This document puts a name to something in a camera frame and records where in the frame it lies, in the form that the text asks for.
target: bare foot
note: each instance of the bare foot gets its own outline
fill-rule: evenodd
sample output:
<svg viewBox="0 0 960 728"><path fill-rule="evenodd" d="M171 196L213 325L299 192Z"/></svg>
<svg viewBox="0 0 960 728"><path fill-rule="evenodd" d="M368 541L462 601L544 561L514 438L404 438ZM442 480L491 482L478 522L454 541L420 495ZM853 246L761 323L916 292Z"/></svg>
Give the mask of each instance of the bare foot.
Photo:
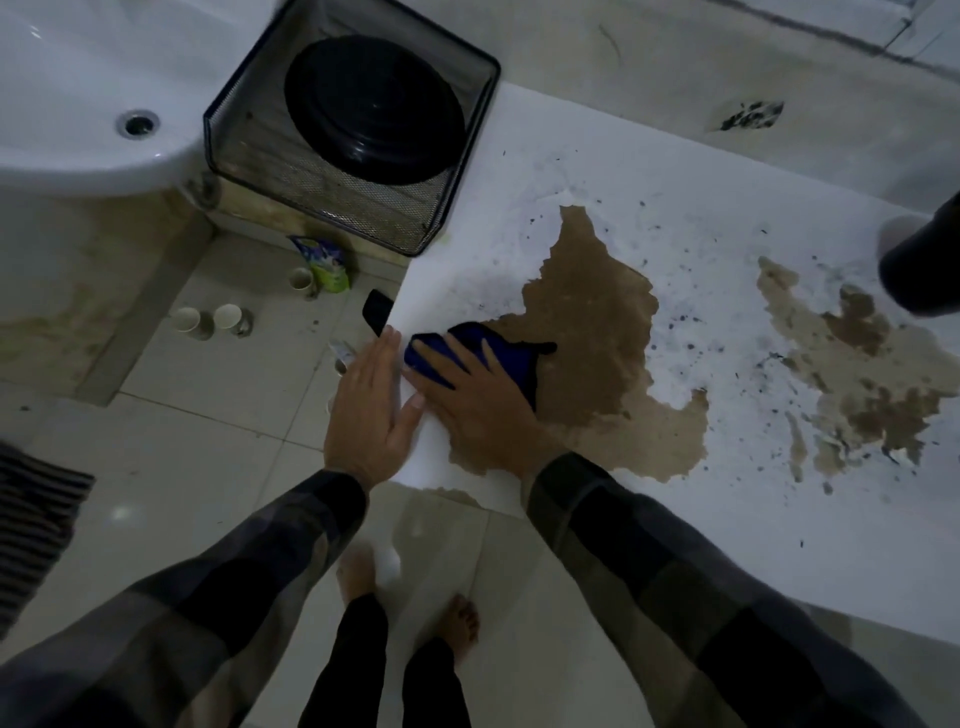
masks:
<svg viewBox="0 0 960 728"><path fill-rule="evenodd" d="M340 556L337 583L344 604L376 591L376 566L370 544L351 544Z"/></svg>
<svg viewBox="0 0 960 728"><path fill-rule="evenodd" d="M453 662L459 665L470 648L476 644L480 633L480 615L476 605L464 596L456 595L450 599L446 612L437 625L437 637L450 645L453 650Z"/></svg>

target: left hand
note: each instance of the left hand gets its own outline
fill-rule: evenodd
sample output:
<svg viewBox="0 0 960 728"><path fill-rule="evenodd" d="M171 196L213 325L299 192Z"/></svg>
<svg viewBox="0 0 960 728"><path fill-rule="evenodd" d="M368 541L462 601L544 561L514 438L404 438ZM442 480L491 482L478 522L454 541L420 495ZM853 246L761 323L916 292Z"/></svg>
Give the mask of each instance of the left hand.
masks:
<svg viewBox="0 0 960 728"><path fill-rule="evenodd" d="M350 364L326 431L325 466L352 475L367 492L393 477L406 461L423 416L425 400L417 393L394 419L400 339L399 331L385 327Z"/></svg>

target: white floor tile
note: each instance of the white floor tile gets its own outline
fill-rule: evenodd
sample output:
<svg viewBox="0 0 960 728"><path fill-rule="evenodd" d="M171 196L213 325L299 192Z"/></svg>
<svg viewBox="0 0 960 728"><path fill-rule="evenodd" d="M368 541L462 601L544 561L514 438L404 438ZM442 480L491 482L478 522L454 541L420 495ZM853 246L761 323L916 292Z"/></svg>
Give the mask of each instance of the white floor tile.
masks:
<svg viewBox="0 0 960 728"><path fill-rule="evenodd" d="M373 340L373 331L363 319L363 304L374 289L396 299L399 283L359 274L352 282L347 306L344 309L331 338L343 339L360 351ZM337 391L340 378L333 368L335 357L330 351L324 354L320 366L313 374L306 396L300 403L300 410L286 439L290 442L306 445L309 448L322 448L326 437L326 427L330 423L327 404Z"/></svg>
<svg viewBox="0 0 960 728"><path fill-rule="evenodd" d="M60 402L30 454L97 483L0 659L226 535L252 512L280 444L124 395L106 409Z"/></svg>
<svg viewBox="0 0 960 728"><path fill-rule="evenodd" d="M344 294L299 298L287 273L302 264L272 245L215 240L172 309L237 303L252 312L253 333L217 331L201 342L164 320L122 391L283 438L347 302Z"/></svg>
<svg viewBox="0 0 960 728"><path fill-rule="evenodd" d="M26 448L56 403L55 397L0 381L0 441Z"/></svg>
<svg viewBox="0 0 960 728"><path fill-rule="evenodd" d="M264 501L301 482L322 463L321 453L284 444ZM373 490L370 511L356 538L373 544L379 596L390 620L381 726L400 725L403 670L418 635L433 624L454 594L469 591L487 517L486 511L393 483ZM297 724L344 612L334 571L321 579L307 600L283 660L253 707L251 723L268 728Z"/></svg>
<svg viewBox="0 0 960 728"><path fill-rule="evenodd" d="M476 726L653 726L633 676L528 522L491 513L459 669Z"/></svg>

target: black mesh wire basket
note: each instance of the black mesh wire basket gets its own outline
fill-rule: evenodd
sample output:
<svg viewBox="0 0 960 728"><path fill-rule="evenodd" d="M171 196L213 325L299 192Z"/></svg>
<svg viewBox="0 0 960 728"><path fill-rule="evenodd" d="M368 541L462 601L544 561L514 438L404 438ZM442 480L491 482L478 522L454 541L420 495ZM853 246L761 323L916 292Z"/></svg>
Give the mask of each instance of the black mesh wire basket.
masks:
<svg viewBox="0 0 960 728"><path fill-rule="evenodd" d="M366 182L324 161L298 133L283 87L307 45L382 37L413 51L450 84L467 144L436 177L403 186ZM500 64L394 0L289 0L204 114L206 161L261 195L403 255L419 255L444 225L500 77Z"/></svg>

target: drain hole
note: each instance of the drain hole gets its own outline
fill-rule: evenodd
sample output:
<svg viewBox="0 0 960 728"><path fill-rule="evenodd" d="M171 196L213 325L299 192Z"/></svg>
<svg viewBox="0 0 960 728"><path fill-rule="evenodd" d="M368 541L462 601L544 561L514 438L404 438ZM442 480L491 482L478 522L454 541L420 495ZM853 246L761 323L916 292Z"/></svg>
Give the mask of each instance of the drain hole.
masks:
<svg viewBox="0 0 960 728"><path fill-rule="evenodd" d="M159 117L152 111L128 111L117 119L117 132L127 139L146 139L160 126Z"/></svg>

